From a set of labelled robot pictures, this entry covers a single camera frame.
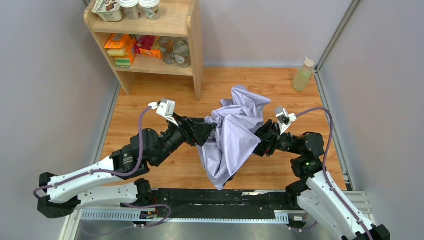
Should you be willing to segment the lavender folding umbrella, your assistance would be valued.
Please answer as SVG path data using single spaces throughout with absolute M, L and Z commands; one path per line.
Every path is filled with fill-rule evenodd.
M 264 125 L 264 108 L 271 100 L 250 92 L 243 85 L 231 89 L 230 99 L 205 117 L 216 129 L 197 148 L 202 167 L 212 185 L 223 190 L 261 143 L 256 131 Z

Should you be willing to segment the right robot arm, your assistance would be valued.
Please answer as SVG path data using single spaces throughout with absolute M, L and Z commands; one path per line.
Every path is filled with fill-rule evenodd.
M 255 135 L 261 140 L 254 150 L 257 156 L 269 157 L 275 151 L 298 155 L 290 163 L 299 180 L 286 187 L 293 208 L 305 210 L 337 240 L 391 238 L 383 224 L 375 225 L 348 199 L 325 169 L 320 159 L 325 154 L 320 133 L 281 133 L 278 123 L 268 120 Z

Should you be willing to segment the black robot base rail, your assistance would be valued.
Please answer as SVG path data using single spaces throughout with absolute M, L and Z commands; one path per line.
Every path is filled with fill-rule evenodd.
M 133 203 L 144 207 L 168 205 L 171 218 L 271 220 L 276 211 L 303 212 L 285 191 L 158 188 L 145 191 Z

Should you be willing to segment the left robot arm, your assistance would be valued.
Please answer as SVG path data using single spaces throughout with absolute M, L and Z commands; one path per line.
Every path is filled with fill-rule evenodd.
M 150 167 L 159 167 L 183 144 L 202 147 L 217 128 L 203 118 L 174 114 L 173 119 L 166 131 L 142 129 L 128 145 L 89 167 L 65 175 L 42 173 L 35 192 L 42 190 L 45 196 L 38 197 L 37 210 L 57 219 L 96 204 L 124 208 L 153 204 L 151 185 L 141 176 Z

